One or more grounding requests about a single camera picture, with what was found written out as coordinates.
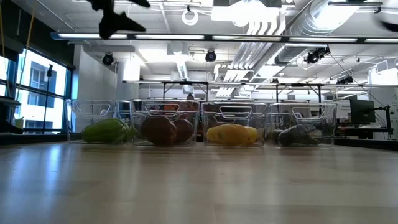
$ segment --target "yellow mango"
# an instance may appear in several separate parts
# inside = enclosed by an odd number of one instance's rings
[[[249,139],[249,134],[244,126],[238,124],[223,124],[217,127],[220,143],[227,146],[242,146]]]
[[[209,141],[218,142],[218,131],[217,127],[209,128],[206,133],[206,137]]]
[[[253,127],[245,127],[248,132],[249,138],[247,140],[248,145],[253,145],[257,140],[257,129]]]

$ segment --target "brown fruit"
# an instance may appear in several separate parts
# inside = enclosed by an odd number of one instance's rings
[[[141,124],[141,134],[157,145],[170,145],[177,138],[177,128],[167,118],[147,118]]]
[[[186,142],[193,135],[193,125],[186,119],[178,119],[173,121],[173,124],[177,127],[177,138],[176,143]]]

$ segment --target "clear plastic bin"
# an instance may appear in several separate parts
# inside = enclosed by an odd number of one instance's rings
[[[266,118],[266,141],[281,147],[330,147],[336,129],[335,103],[274,103]]]
[[[263,146],[266,112],[265,103],[203,103],[203,142],[209,146]]]
[[[199,102],[193,100],[131,100],[137,146],[194,146]]]
[[[131,142],[130,103],[116,100],[65,100],[69,142]]]

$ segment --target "wooden tabletop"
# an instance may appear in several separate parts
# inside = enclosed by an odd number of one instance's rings
[[[397,223],[398,154],[36,144],[0,149],[0,223]]]

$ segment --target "black monitor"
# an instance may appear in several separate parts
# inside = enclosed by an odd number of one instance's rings
[[[369,124],[376,122],[374,102],[369,100],[350,99],[351,122],[354,124]]]

